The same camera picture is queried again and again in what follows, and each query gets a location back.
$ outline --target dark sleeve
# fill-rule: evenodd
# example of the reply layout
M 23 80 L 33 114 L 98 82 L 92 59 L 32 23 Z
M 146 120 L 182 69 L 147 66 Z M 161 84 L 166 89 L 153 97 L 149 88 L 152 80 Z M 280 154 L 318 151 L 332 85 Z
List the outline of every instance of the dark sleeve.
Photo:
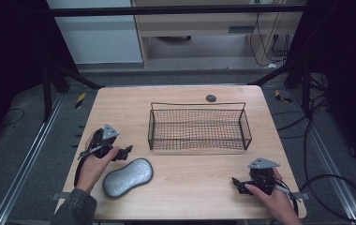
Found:
M 51 225 L 92 225 L 95 212 L 96 199 L 75 188 L 55 213 Z

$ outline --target foam pad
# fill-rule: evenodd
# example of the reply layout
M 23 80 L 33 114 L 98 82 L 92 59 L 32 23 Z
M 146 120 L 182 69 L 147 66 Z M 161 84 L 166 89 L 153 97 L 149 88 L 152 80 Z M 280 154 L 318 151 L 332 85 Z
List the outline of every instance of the foam pad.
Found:
M 108 173 L 102 186 L 105 194 L 115 199 L 123 196 L 132 188 L 149 183 L 152 177 L 151 163 L 145 158 L 138 158 L 124 168 Z

